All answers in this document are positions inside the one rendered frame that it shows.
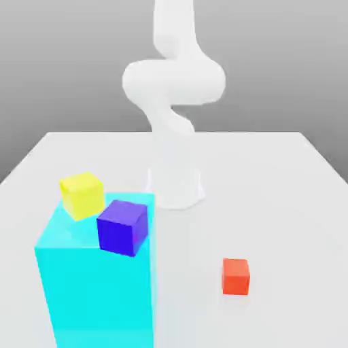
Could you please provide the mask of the small blue cube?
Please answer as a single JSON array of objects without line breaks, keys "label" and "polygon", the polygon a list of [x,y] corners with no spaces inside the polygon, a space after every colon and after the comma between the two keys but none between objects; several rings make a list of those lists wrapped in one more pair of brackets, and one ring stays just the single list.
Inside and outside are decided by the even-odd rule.
[{"label": "small blue cube", "polygon": [[113,200],[97,218],[99,247],[135,257],[149,232],[147,206]]}]

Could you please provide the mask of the small yellow cube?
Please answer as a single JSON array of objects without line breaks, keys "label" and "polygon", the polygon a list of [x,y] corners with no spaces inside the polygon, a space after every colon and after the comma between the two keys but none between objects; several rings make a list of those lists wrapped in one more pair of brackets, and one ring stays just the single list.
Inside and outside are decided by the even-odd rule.
[{"label": "small yellow cube", "polygon": [[91,172],[61,179],[59,186],[63,207],[75,221],[89,218],[104,210],[103,183]]}]

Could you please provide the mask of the small orange cube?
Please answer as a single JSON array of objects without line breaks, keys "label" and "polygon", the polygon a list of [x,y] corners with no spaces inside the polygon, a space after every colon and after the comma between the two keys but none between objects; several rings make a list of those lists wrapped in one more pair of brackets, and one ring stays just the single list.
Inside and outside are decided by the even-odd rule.
[{"label": "small orange cube", "polygon": [[250,271],[247,260],[224,258],[222,264],[222,292],[229,295],[249,293]]}]

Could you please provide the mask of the large cyan box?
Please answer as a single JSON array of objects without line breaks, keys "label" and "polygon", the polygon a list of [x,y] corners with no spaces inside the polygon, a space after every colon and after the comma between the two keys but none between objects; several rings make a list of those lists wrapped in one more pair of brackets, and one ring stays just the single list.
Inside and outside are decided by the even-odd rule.
[{"label": "large cyan box", "polygon": [[155,197],[105,198],[147,205],[149,236],[134,258],[103,251],[95,216],[76,222],[56,206],[35,246],[56,348],[154,348]]}]

